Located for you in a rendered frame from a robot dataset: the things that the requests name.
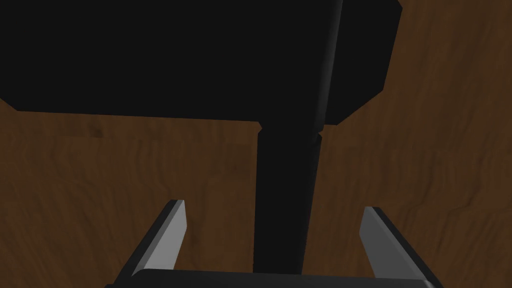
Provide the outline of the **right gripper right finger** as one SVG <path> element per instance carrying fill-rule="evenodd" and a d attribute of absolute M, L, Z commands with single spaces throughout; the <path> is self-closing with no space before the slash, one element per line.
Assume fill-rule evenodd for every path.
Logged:
<path fill-rule="evenodd" d="M 364 208 L 359 237 L 376 278 L 419 280 L 425 285 L 440 285 L 440 280 L 381 208 Z"/>

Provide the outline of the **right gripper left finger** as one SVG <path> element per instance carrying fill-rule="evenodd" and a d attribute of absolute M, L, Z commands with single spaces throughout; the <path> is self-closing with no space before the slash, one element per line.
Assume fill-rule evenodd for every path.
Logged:
<path fill-rule="evenodd" d="M 144 269 L 173 270 L 187 230 L 185 202 L 170 200 L 121 268 L 114 285 Z"/>

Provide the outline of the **black table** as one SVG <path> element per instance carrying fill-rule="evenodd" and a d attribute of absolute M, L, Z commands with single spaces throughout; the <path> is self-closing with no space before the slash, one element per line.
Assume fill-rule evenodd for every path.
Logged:
<path fill-rule="evenodd" d="M 399 0 L 0 0 L 18 111 L 257 122 L 253 271 L 300 274 L 321 131 L 384 88 Z"/>

